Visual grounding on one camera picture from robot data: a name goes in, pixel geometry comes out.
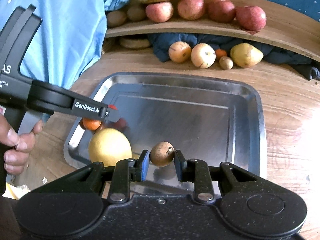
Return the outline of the person's left hand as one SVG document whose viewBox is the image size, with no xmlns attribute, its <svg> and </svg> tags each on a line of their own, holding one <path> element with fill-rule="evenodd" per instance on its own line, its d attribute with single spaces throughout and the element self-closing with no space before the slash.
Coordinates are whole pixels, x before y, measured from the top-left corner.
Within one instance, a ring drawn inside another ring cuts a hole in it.
<svg viewBox="0 0 320 240">
<path fill-rule="evenodd" d="M 1 114 L 1 144 L 9 146 L 4 154 L 4 168 L 9 174 L 19 175 L 23 172 L 29 154 L 35 146 L 36 135 L 43 129 L 39 120 L 29 133 L 18 135 Z"/>
</svg>

